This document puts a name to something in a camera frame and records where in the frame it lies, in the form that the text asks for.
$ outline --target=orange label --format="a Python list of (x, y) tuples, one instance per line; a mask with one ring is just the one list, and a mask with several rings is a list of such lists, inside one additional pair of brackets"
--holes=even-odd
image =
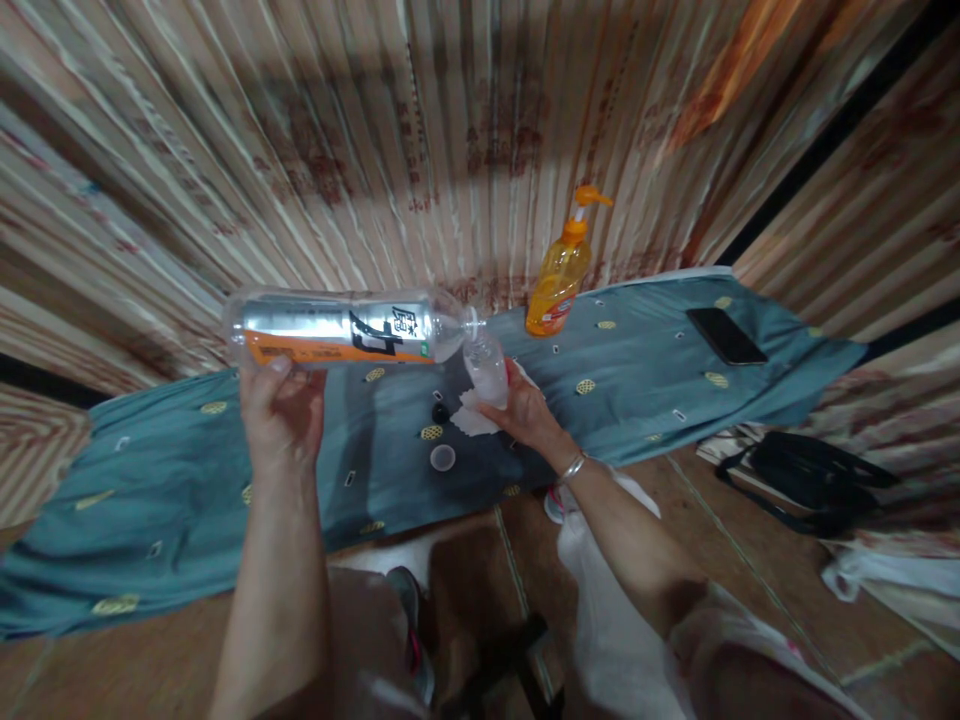
[(309, 340), (306, 338), (285, 337), (283, 335), (269, 335), (244, 330), (250, 354), (258, 365), (266, 365), (279, 355), (286, 355), (294, 362), (419, 362), (433, 364), (430, 357), (430, 346), (426, 342), (417, 341), (420, 354), (394, 351), (392, 353), (361, 350), (350, 345)]
[(567, 315), (570, 314), (570, 308), (573, 307), (573, 301), (576, 297), (576, 295), (572, 295), (561, 300), (543, 314), (540, 321), (544, 330), (551, 335), (560, 332), (563, 324), (567, 321)]

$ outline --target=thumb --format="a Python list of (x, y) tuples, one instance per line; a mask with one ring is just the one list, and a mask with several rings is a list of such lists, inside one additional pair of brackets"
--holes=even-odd
[(253, 387), (250, 388), (251, 409), (263, 412), (270, 408), (292, 367), (293, 361), (290, 358), (286, 355), (278, 355), (257, 373), (253, 380)]
[(499, 408), (495, 408), (493, 405), (487, 405), (486, 403), (478, 404), (477, 412), (488, 420), (492, 420), (497, 424), (497, 427), (501, 428), (505, 428), (510, 420), (510, 414), (506, 410), (500, 410)]

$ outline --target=fingernail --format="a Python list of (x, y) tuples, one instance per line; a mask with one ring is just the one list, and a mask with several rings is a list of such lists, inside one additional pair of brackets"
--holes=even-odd
[(270, 369), (274, 372), (286, 372), (290, 367), (290, 358), (286, 355), (277, 355), (270, 361)]

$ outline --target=orange pump nozzle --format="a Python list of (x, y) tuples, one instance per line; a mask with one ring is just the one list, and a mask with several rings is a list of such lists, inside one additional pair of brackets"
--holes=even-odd
[(583, 219), (583, 216), (588, 205), (593, 205), (595, 202), (600, 202), (604, 205), (613, 205), (613, 200), (601, 195), (600, 191), (593, 185), (584, 185), (583, 187), (577, 188), (577, 192), (574, 193), (574, 199), (580, 207), (577, 208), (576, 215), (567, 220), (563, 226), (562, 240), (567, 245), (579, 245), (583, 242), (583, 238), (587, 234), (588, 229), (587, 222)]

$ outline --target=large plastic water bottle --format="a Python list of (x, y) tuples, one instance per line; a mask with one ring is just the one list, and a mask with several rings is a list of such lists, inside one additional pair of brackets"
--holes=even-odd
[(330, 362), (442, 363), (483, 329), (475, 308), (440, 288), (326, 293), (255, 286), (224, 309), (238, 365), (287, 355), (304, 366)]
[(510, 389), (507, 385), (507, 363), (500, 342), (484, 328), (477, 328), (463, 343), (463, 362), (480, 400), (495, 408), (505, 409)]

